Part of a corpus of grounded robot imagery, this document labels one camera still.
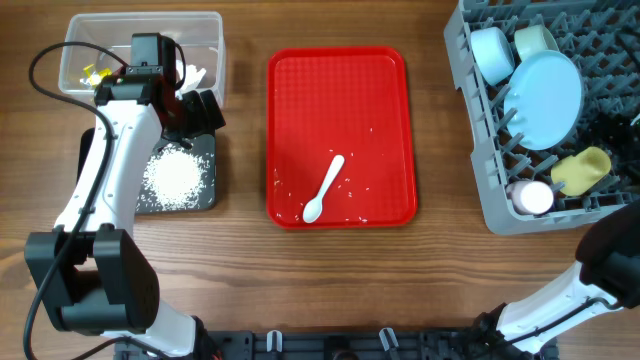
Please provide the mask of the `white tissue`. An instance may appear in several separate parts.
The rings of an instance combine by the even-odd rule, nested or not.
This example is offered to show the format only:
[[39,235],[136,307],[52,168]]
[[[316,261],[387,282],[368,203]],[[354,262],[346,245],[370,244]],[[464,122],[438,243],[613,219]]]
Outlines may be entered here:
[[206,75],[205,68],[197,68],[195,65],[189,64],[186,66],[186,69],[184,71],[183,65],[184,63],[181,60],[176,61],[176,70],[178,74],[178,79],[179,81],[181,81],[182,79],[185,79],[181,88],[176,91],[176,95],[178,97],[181,97],[183,93],[186,93],[198,88]]

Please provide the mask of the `yellow snack wrapper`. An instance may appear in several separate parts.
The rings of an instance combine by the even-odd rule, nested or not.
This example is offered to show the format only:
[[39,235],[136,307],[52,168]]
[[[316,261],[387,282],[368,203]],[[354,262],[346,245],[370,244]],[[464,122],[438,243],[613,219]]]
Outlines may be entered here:
[[79,82],[87,89],[94,89],[101,83],[104,77],[112,74],[112,71],[109,68],[98,70],[95,64],[90,64],[84,67],[83,72],[84,76],[79,80]]

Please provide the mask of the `white plastic spoon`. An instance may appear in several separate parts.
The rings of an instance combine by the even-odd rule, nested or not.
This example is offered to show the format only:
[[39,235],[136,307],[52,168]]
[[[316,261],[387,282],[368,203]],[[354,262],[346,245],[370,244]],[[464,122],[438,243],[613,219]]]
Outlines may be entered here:
[[308,201],[303,209],[303,221],[305,223],[314,223],[321,216],[324,197],[341,171],[344,163],[345,158],[343,155],[335,155],[332,159],[316,196]]

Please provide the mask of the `light blue bowl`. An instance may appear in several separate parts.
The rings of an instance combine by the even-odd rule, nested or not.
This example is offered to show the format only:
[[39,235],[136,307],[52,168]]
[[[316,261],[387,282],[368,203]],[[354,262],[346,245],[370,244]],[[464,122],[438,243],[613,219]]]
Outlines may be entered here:
[[473,31],[470,34],[473,56],[489,85],[506,79],[515,69],[515,61],[505,34],[497,27]]

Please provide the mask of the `white plastic cup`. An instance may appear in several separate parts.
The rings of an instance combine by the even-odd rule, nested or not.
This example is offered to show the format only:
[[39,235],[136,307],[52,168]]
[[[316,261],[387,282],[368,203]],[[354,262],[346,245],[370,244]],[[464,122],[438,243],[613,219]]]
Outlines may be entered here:
[[507,198],[521,215],[540,215],[553,205],[554,193],[540,181],[517,181],[506,187]]

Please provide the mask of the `light blue plate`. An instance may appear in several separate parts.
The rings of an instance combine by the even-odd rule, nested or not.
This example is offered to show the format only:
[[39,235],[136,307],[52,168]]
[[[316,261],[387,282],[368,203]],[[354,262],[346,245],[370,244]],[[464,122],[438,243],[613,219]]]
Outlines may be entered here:
[[561,144],[575,129],[584,103],[583,82],[576,65],[564,54],[538,52],[514,71],[503,101],[511,136],[522,136],[528,150]]

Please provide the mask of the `green bowl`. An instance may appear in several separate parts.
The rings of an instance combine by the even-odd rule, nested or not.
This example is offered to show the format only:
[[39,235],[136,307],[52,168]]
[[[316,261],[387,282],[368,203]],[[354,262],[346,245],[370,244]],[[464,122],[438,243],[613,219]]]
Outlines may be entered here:
[[517,30],[514,33],[514,43],[522,62],[541,51],[559,50],[555,38],[544,25]]

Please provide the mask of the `yellow plastic cup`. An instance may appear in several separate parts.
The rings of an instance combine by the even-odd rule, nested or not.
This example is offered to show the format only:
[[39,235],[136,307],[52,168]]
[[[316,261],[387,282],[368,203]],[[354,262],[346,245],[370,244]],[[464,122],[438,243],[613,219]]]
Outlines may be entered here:
[[591,146],[557,162],[551,169],[551,180],[554,184],[564,184],[560,189],[564,195],[580,196],[604,178],[611,168],[608,153]]

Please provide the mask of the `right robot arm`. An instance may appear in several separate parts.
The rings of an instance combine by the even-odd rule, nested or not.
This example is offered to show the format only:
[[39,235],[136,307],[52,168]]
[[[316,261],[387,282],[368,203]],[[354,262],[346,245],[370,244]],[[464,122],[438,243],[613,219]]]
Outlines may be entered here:
[[596,222],[573,264],[540,290],[484,313],[469,340],[474,359],[532,359],[558,335],[639,305],[639,202]]

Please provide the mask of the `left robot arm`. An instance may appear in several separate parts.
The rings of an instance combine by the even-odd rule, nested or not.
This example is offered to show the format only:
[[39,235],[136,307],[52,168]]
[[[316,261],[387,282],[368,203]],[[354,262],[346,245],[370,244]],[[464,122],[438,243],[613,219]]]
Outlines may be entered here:
[[73,194],[53,228],[33,232],[24,256],[44,308],[61,332],[131,344],[161,359],[218,359],[203,322],[160,296],[158,277],[133,240],[143,175],[160,141],[188,147],[224,119],[211,91],[183,92],[182,48],[136,33],[131,57],[96,86],[94,134]]

